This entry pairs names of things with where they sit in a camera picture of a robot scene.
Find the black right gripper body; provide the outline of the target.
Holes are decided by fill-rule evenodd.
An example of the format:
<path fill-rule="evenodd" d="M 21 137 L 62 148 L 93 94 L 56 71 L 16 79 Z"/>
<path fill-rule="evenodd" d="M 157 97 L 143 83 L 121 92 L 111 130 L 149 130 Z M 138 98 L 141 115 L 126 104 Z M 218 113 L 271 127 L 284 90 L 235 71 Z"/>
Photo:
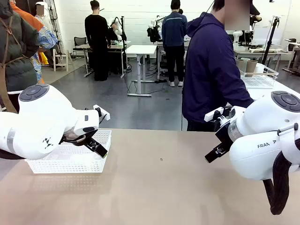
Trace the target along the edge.
<path fill-rule="evenodd" d="M 229 150 L 230 147 L 233 144 L 233 141 L 231 140 L 229 136 L 229 127 L 230 123 L 224 124 L 216 133 L 216 137 L 219 139 L 220 144 L 217 146 L 219 149 L 222 150 Z"/>

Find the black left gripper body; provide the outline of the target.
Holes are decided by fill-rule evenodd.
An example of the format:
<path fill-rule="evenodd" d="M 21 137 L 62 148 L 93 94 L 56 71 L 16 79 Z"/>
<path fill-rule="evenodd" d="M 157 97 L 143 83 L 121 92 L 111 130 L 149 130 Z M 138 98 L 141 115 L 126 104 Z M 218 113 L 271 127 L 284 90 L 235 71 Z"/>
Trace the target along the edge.
<path fill-rule="evenodd" d="M 60 140 L 60 144 L 70 143 L 73 145 L 98 145 L 98 142 L 93 139 L 94 134 L 98 130 L 91 127 L 88 127 L 85 130 L 88 132 L 82 135 L 76 135 L 73 133 L 63 135 L 62 139 Z"/>

